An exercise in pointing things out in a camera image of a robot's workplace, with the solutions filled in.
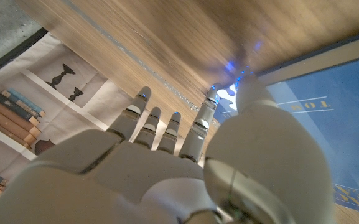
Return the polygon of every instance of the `blue light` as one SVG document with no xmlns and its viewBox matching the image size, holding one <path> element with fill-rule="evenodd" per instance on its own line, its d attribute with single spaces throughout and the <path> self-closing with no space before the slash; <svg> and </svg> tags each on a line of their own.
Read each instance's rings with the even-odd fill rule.
<svg viewBox="0 0 359 224">
<path fill-rule="evenodd" d="M 233 64 L 231 62 L 228 62 L 228 64 L 226 65 L 226 69 L 229 71 L 232 71 L 233 69 L 235 69 L 235 67 L 233 66 Z"/>
<path fill-rule="evenodd" d="M 255 50 L 255 51 L 259 50 L 259 49 L 261 48 L 261 46 L 262 46 L 262 41 L 258 41 L 258 42 L 256 43 L 256 45 L 254 46 L 254 50 Z"/>
</svg>

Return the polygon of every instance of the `white robotic arm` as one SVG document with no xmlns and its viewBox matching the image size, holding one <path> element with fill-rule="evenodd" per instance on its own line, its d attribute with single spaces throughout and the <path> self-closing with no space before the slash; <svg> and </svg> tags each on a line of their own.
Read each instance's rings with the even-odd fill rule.
<svg viewBox="0 0 359 224">
<path fill-rule="evenodd" d="M 255 77 L 239 82 L 239 115 L 223 123 L 197 165 L 217 107 L 207 94 L 179 157 L 174 113 L 156 151 L 160 109 L 128 142 L 151 96 L 144 87 L 107 132 L 84 131 L 34 160 L 0 197 L 0 223 L 330 223 L 332 183 L 322 151 Z"/>
</svg>

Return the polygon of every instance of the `shelf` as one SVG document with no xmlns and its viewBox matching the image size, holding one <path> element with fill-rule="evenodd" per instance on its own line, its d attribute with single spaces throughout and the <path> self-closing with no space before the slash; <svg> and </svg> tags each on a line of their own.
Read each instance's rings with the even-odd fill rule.
<svg viewBox="0 0 359 224">
<path fill-rule="evenodd" d="M 5 135 L 2 132 L 0 132 L 0 141 L 8 145 L 9 147 L 13 148 L 18 153 L 22 154 L 28 160 L 33 160 L 37 158 L 37 156 L 34 153 L 32 153 L 30 150 L 26 149 L 26 147 L 20 145 L 15 140 L 11 139 L 9 136 Z"/>
<path fill-rule="evenodd" d="M 41 78 L 39 78 L 34 73 L 23 69 L 21 70 L 21 73 L 24 74 L 27 78 L 30 78 L 33 82 L 35 82 L 38 86 L 43 88 L 45 91 L 49 92 L 51 95 L 53 95 L 56 99 L 60 100 L 62 103 L 70 107 L 72 110 L 98 126 L 100 129 L 106 131 L 109 126 L 107 126 L 105 123 L 97 119 L 96 117 L 92 116 L 90 113 L 84 111 L 81 107 L 77 106 L 75 103 L 71 102 L 69 99 L 67 99 L 65 96 L 63 96 L 61 93 L 53 89 L 50 85 L 46 84 Z"/>
</svg>

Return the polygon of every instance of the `blue book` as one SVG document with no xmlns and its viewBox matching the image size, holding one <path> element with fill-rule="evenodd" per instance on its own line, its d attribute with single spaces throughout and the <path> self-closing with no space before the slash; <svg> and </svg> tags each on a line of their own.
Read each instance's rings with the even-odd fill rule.
<svg viewBox="0 0 359 224">
<path fill-rule="evenodd" d="M 35 103 L 31 102 L 31 100 L 27 99 L 25 96 L 20 94 L 18 91 L 14 90 L 12 88 L 9 88 L 7 90 L 7 92 L 10 93 L 11 95 L 15 96 L 17 99 L 21 100 L 23 103 L 25 103 L 28 107 L 30 107 L 34 111 L 36 111 L 38 114 L 41 115 L 41 117 L 45 116 L 45 112 L 42 110 L 42 108 L 37 106 Z"/>
<path fill-rule="evenodd" d="M 35 110 L 33 110 L 32 108 L 30 108 L 27 104 L 25 104 L 23 101 L 19 100 L 16 96 L 10 94 L 8 91 L 3 90 L 1 92 L 2 95 L 4 95 L 6 98 L 12 100 L 13 102 L 15 102 L 18 106 L 20 106 L 21 108 L 23 108 L 23 110 L 29 112 L 32 116 L 34 116 L 35 118 L 38 118 L 40 116 L 40 114 L 38 114 Z"/>
<path fill-rule="evenodd" d="M 322 148 L 332 173 L 335 202 L 359 211 L 359 60 L 267 89 Z M 234 87 L 227 89 L 226 99 L 219 101 L 214 114 L 219 123 L 237 115 L 235 94 Z"/>
</svg>

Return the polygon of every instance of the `wood grain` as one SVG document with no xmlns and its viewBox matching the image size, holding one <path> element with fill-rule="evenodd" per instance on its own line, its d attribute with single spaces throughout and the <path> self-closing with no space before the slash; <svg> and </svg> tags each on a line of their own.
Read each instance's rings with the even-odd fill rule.
<svg viewBox="0 0 359 224">
<path fill-rule="evenodd" d="M 109 36 L 200 106 L 211 84 L 233 82 L 228 63 L 259 72 L 359 34 L 359 0 L 17 2 L 128 94 L 151 87 L 148 108 L 160 107 L 163 122 L 180 111 L 181 136 L 195 111 Z M 212 126 L 207 142 L 215 130 Z"/>
<path fill-rule="evenodd" d="M 337 224 L 359 224 L 359 212 L 356 210 L 335 205 L 334 212 Z"/>
</svg>

